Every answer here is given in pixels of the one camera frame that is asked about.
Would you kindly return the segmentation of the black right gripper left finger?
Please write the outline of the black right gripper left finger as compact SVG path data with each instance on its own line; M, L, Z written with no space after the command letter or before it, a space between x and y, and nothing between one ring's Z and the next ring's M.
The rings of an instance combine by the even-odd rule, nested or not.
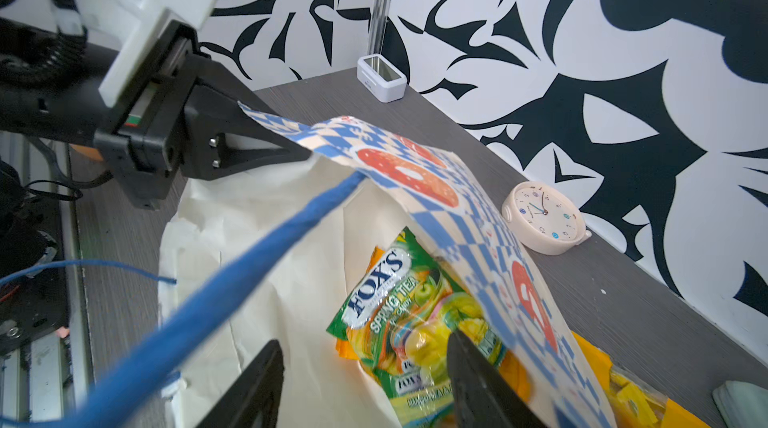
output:
M283 382L283 351L279 342L273 339L265 344L197 427L276 427Z

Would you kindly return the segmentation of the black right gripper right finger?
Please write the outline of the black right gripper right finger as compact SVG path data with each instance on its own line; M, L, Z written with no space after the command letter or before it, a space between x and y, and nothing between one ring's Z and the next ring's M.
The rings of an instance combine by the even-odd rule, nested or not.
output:
M458 427L544 427L461 331L448 341L447 368Z

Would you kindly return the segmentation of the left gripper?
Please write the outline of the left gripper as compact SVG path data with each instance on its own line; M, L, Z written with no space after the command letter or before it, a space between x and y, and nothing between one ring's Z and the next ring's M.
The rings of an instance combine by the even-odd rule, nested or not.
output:
M182 174L204 181L311 156L247 116L245 108L274 111L222 65L194 55L196 47L192 28L170 23L94 133L95 148L139 209L165 200L182 153Z

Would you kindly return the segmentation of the green spring candy bag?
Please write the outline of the green spring candy bag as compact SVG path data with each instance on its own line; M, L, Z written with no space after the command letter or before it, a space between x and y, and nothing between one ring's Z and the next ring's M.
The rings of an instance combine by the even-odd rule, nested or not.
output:
M447 348L455 331L506 380L515 377L514 358L480 305L409 229L374 256L327 331L348 344L404 427L453 423Z

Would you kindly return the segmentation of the blue checkered paper bag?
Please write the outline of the blue checkered paper bag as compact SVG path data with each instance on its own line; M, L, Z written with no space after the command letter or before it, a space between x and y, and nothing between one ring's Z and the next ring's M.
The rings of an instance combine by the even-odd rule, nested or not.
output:
M283 351L281 427L404 427L327 328L403 229L480 305L548 427L611 427L597 377L502 214L454 154L352 117L253 121L307 161L190 181L162 237L161 326L61 427L120 427L174 386L174 426L203 419L270 340Z

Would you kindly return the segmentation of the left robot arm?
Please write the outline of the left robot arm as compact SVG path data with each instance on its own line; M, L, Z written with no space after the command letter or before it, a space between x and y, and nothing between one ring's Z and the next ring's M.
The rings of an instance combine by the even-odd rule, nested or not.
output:
M142 209L177 174L211 181L305 161L253 121L267 105L201 49L217 1L48 0L51 31L3 21L2 129L95 149Z

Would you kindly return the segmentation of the white digital clock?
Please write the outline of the white digital clock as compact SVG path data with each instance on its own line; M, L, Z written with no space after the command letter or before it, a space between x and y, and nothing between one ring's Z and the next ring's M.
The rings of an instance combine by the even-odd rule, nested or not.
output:
M356 73L357 80L380 103L398 101L405 95L406 76L380 54L361 57Z

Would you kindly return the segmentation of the mint green case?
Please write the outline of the mint green case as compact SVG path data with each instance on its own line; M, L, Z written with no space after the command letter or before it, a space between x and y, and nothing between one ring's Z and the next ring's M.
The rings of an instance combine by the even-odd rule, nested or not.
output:
M712 392L714 403L728 428L767 428L768 394L765 388L726 381Z

